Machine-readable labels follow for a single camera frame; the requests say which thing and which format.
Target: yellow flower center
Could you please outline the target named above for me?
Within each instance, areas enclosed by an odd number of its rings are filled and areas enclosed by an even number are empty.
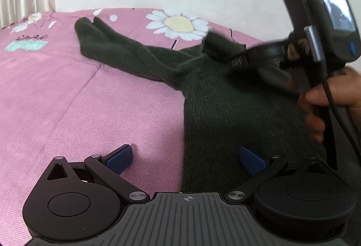
[[[164,24],[177,32],[191,32],[194,29],[192,22],[183,16],[169,17],[164,21]]]

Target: sweater sleeve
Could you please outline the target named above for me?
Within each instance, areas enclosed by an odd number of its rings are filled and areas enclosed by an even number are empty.
[[[181,89],[183,77],[189,72],[182,66],[194,58],[187,52],[142,45],[117,33],[98,17],[93,23],[88,18],[78,19],[75,31],[83,56],[127,73],[164,81],[177,90]],[[201,52],[201,46],[195,48]]]

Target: blue button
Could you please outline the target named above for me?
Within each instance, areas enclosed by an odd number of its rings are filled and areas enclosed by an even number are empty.
[[[356,45],[355,45],[355,43],[350,43],[350,52],[351,52],[351,54],[356,54]]]
[[[252,176],[258,174],[267,167],[267,162],[264,158],[255,154],[245,146],[242,146],[239,149],[239,161]]]

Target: metal screw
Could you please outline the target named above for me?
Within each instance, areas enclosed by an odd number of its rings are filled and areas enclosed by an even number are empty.
[[[242,191],[232,191],[228,193],[228,197],[234,200],[241,200],[246,197],[246,194]]]
[[[142,200],[145,197],[147,197],[147,195],[142,191],[134,191],[129,194],[129,198],[133,200]]]

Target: gray gripper base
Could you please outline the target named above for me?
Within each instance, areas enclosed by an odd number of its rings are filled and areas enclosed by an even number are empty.
[[[228,205],[218,193],[158,193],[130,205],[107,232],[87,241],[52,244],[39,238],[26,246],[305,246],[263,229],[243,205]],[[340,238],[313,246],[347,246]]]

